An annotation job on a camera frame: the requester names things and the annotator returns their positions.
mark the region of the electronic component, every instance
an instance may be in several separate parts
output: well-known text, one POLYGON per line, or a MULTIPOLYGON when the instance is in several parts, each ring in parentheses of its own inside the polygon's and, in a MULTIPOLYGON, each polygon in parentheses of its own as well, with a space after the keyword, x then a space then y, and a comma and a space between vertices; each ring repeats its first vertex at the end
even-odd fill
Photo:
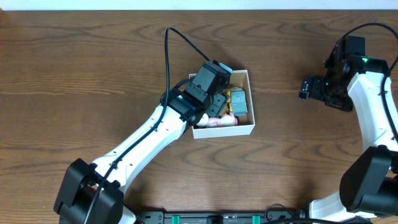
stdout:
POLYGON ((229 97, 225 94, 217 94, 214 97, 213 104, 206 111, 206 114, 211 118, 217 118, 223 110, 226 102, 228 101, 228 98, 229 97))
POLYGON ((236 116, 242 116, 248 112, 246 94, 241 88, 231 89, 231 107, 236 116))
POLYGON ((305 210, 294 208, 269 208, 265 212, 208 212, 164 213, 139 212, 138 223, 145 224, 261 224, 269 220, 305 218, 305 210))

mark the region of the white box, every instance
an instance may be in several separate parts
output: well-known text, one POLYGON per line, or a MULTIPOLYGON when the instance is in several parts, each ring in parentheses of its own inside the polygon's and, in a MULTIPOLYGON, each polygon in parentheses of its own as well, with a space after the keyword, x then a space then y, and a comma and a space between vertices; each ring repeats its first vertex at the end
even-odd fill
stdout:
POLYGON ((241 87, 246 93, 246 104, 248 106, 248 113, 243 116, 238 116, 239 125, 224 128, 195 128, 192 126, 192 133, 194 139, 200 138, 215 138, 226 136, 240 136, 250 134, 256 122, 254 121, 253 103, 251 101, 251 91, 249 83, 249 75, 247 70, 233 71, 229 81, 230 86, 241 87))

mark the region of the wooden table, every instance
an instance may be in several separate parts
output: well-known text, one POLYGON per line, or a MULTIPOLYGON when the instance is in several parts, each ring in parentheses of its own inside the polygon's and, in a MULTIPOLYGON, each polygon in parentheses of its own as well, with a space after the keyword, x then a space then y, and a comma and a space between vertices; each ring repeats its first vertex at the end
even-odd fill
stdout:
MULTIPOLYGON (((247 69, 256 127, 250 136, 199 139, 187 131, 139 174, 136 209, 304 208, 339 188, 361 155, 356 113, 297 98, 302 78, 347 30, 398 29, 396 11, 38 11, 0 18, 0 222, 57 223, 66 168, 91 162, 134 132, 165 91, 164 30, 175 26, 211 59, 247 69)), ((396 42, 357 33, 389 63, 396 42)), ((171 84, 203 59, 174 33, 171 84)), ((393 87, 398 87, 393 72, 393 87)), ((387 218, 378 223, 398 222, 387 218)))

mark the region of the green object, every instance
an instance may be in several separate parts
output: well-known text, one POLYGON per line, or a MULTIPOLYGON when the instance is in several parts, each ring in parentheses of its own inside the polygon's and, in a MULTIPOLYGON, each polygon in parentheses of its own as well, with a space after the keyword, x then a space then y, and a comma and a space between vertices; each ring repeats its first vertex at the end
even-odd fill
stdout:
POLYGON ((172 224, 180 224, 180 216, 179 215, 172 216, 172 224))
POLYGON ((252 224, 261 224, 261 217, 259 215, 253 215, 252 219, 252 224))

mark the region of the gray object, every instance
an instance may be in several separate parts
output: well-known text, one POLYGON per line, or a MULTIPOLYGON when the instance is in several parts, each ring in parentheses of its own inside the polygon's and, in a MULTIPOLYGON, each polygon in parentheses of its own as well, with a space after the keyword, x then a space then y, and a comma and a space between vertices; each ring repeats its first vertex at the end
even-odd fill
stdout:
POLYGON ((248 113, 246 105, 246 94, 241 88, 231 90, 231 106, 235 116, 241 116, 248 113))

